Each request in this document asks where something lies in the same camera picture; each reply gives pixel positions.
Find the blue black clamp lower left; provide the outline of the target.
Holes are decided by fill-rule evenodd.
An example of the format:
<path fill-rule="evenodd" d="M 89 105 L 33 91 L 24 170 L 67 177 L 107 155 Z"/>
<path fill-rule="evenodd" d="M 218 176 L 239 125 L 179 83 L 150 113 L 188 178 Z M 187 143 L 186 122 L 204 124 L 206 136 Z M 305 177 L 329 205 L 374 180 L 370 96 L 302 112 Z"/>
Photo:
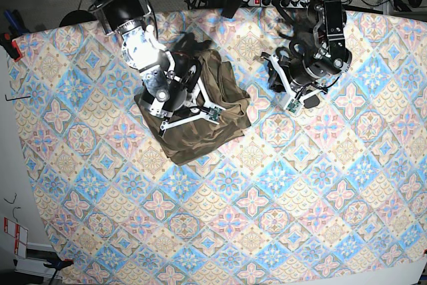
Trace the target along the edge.
<path fill-rule="evenodd" d="M 72 259 L 61 259 L 56 252 L 27 249 L 28 271 L 48 278 L 58 278 L 60 272 L 74 265 Z"/>

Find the patterned tile tablecloth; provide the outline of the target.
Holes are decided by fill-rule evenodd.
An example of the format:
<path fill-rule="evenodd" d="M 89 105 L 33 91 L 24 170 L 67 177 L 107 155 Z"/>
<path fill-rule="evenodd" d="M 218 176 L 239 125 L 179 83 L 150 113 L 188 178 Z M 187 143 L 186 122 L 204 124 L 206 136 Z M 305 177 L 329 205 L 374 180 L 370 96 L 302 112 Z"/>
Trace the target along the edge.
<path fill-rule="evenodd" d="M 349 13 L 349 72 L 282 111 L 261 52 L 272 8 L 160 13 L 159 39 L 212 40 L 250 95 L 241 138 L 182 166 L 136 106 L 97 23 L 20 37 L 8 61 L 36 217 L 74 284 L 279 284 L 377 271 L 426 250 L 426 24 Z"/>

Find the black orange clamp upper left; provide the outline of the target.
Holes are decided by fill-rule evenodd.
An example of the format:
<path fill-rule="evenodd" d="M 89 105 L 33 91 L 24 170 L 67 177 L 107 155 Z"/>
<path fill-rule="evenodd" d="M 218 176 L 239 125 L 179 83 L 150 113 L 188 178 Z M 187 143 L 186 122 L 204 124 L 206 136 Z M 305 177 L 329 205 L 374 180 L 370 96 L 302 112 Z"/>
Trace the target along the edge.
<path fill-rule="evenodd" d="M 22 58 L 22 53 L 15 38 L 23 34 L 22 27 L 12 11 L 5 10 L 3 14 L 9 23 L 9 33 L 1 33 L 1 46 L 14 62 L 18 62 Z"/>

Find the camouflage T-shirt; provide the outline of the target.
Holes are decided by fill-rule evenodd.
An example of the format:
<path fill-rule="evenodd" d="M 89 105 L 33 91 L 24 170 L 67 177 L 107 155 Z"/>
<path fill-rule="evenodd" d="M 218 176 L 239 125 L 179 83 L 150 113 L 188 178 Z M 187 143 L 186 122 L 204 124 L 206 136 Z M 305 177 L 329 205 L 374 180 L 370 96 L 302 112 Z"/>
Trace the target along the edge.
<path fill-rule="evenodd" d="M 177 75 L 185 83 L 172 81 L 169 100 L 159 107 L 149 103 L 143 90 L 134 100 L 165 155 L 182 166 L 241 137 L 251 126 L 247 114 L 250 95 L 241 89 L 230 62 L 216 50 L 190 56 L 174 52 Z"/>

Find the black hex key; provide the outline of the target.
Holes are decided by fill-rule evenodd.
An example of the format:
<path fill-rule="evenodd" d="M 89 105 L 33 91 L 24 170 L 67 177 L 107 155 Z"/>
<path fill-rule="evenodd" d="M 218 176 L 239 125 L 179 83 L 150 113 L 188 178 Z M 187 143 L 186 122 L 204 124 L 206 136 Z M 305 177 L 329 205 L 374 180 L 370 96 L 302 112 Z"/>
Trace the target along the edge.
<path fill-rule="evenodd" d="M 5 101 L 17 101 L 17 100 L 29 99 L 29 98 L 31 98 L 30 95 L 19 96 L 19 97 L 8 97 L 7 94 L 5 94 Z"/>

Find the red white label card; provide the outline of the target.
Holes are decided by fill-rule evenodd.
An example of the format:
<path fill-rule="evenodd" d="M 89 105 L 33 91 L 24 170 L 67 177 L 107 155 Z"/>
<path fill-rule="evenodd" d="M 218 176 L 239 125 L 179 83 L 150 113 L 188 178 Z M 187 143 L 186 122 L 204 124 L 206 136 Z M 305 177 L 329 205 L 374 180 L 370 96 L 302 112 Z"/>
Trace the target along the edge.
<path fill-rule="evenodd" d="M 26 258 L 29 230 L 5 216 L 1 223 L 1 247 L 19 258 Z"/>

